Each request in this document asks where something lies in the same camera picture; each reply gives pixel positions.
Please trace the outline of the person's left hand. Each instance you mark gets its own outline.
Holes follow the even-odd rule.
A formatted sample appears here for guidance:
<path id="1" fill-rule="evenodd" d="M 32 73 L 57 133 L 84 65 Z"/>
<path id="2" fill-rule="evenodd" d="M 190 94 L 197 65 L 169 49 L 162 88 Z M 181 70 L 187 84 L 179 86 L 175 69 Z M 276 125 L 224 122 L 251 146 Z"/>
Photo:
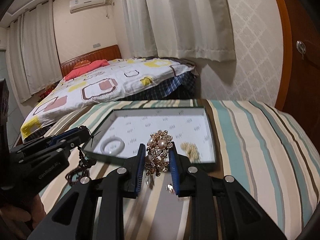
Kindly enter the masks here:
<path id="1" fill-rule="evenodd" d="M 10 205 L 1 208 L 1 239 L 27 239 L 31 230 L 26 222 L 31 222 L 32 229 L 35 229 L 46 217 L 39 194 L 29 201 L 26 209 Z"/>

